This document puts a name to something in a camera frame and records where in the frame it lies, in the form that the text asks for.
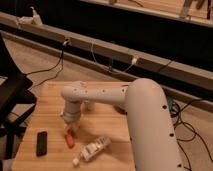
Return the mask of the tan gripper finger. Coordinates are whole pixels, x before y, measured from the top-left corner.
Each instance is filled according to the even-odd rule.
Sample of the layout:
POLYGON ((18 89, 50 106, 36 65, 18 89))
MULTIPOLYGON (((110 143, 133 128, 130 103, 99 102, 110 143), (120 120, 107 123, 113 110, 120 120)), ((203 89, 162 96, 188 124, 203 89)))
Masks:
POLYGON ((72 134, 75 135, 78 132, 79 128, 80 128, 80 122, 79 121, 73 122, 71 124, 71 132, 72 132, 72 134))
POLYGON ((65 132, 69 131, 71 129, 71 123, 65 123, 64 130, 65 132))

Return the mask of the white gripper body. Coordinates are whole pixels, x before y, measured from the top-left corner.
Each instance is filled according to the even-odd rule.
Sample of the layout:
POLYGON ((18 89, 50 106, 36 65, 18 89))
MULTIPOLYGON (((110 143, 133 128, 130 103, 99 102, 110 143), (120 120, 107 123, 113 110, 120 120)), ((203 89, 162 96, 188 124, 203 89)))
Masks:
POLYGON ((81 117, 81 103, 66 101, 61 117, 67 124, 77 122, 81 117))

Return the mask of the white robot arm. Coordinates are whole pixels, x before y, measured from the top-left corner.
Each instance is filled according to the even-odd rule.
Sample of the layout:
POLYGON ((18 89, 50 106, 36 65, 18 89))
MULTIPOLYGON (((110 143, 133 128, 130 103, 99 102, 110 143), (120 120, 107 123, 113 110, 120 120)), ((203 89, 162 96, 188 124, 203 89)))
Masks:
POLYGON ((155 81, 140 78, 128 86, 96 89, 75 82, 65 86, 61 96, 67 124, 79 121, 83 101, 125 110, 136 171, 184 171, 167 99, 155 81))

